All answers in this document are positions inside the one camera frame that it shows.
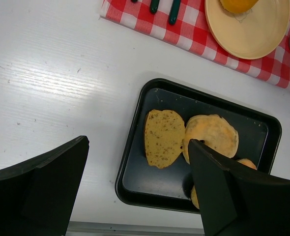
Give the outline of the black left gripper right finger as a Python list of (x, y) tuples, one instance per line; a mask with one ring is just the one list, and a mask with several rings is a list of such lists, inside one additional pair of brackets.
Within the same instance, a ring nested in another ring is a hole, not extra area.
[(251, 169), (198, 140), (190, 167), (207, 236), (290, 236), (290, 180)]

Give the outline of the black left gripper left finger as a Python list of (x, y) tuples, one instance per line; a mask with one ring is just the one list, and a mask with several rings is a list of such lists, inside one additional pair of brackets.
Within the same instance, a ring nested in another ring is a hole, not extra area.
[(79, 136), (0, 170), (0, 236), (63, 236), (89, 150)]

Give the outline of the orange glazed donut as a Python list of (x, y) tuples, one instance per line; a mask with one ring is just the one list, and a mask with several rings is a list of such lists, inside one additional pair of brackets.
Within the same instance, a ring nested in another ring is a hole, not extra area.
[(233, 14), (241, 14), (250, 10), (258, 0), (220, 0), (225, 10)]

